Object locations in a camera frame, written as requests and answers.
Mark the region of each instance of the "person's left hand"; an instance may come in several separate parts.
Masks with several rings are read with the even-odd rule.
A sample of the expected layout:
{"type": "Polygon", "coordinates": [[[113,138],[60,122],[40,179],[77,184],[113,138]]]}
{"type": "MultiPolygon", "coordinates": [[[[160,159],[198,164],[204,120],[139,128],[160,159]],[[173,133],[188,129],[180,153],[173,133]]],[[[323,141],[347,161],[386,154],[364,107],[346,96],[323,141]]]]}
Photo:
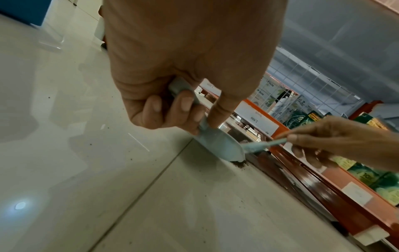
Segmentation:
{"type": "Polygon", "coordinates": [[[204,116],[193,93],[172,99],[175,76],[204,78],[222,94],[208,116],[218,127],[259,85],[280,38],[286,0],[108,0],[104,19],[111,73],[130,121],[192,134],[204,116]]]}

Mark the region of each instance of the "glossy floor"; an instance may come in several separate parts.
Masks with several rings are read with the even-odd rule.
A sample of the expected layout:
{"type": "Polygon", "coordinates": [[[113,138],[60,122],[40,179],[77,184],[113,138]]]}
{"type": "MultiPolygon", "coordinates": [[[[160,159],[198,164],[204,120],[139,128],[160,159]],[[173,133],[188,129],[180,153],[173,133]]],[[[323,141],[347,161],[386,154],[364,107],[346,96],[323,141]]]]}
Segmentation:
{"type": "Polygon", "coordinates": [[[255,168],[131,125],[96,25],[0,16],[0,251],[357,251],[255,168]]]}

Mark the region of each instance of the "hand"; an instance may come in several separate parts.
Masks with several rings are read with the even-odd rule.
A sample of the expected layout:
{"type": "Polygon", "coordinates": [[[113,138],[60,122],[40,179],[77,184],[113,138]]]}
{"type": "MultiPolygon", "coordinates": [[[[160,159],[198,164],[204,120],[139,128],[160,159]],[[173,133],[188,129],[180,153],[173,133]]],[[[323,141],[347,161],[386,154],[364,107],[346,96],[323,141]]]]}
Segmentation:
{"type": "Polygon", "coordinates": [[[305,155],[316,168],[337,167],[329,157],[338,155],[372,168],[398,171],[399,135],[367,124],[328,116],[276,139],[284,137],[293,144],[295,156],[305,155]]]}
{"type": "Polygon", "coordinates": [[[222,94],[208,116],[218,127],[259,85],[279,41],[286,0],[108,0],[104,20],[111,73],[130,121],[148,129],[179,126],[192,134],[204,116],[186,91],[167,86],[204,78],[222,94]]]}

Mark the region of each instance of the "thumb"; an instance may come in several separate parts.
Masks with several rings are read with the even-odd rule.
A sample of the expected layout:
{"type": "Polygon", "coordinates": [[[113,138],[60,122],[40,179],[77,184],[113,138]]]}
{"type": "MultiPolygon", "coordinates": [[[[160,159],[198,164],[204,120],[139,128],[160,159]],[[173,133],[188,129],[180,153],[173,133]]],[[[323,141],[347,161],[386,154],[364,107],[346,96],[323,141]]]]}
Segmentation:
{"type": "Polygon", "coordinates": [[[219,127],[234,112],[242,99],[231,97],[226,93],[219,96],[208,115],[208,124],[212,128],[219,127]]]}
{"type": "Polygon", "coordinates": [[[336,139],[332,137],[314,137],[305,134],[290,134],[287,141],[304,148],[329,150],[336,145],[336,139]]]}

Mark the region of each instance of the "dirt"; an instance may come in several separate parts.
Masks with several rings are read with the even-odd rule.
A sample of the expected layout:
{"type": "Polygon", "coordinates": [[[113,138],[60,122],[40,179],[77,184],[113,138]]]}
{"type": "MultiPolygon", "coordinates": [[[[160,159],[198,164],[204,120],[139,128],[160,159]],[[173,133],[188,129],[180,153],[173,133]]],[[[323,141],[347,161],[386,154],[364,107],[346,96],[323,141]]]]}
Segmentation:
{"type": "Polygon", "coordinates": [[[230,163],[232,163],[233,165],[237,166],[237,167],[240,168],[240,169],[242,169],[242,168],[244,168],[245,166],[248,165],[248,163],[247,163],[246,160],[244,160],[243,162],[232,161],[232,162],[230,162],[230,163]]]}

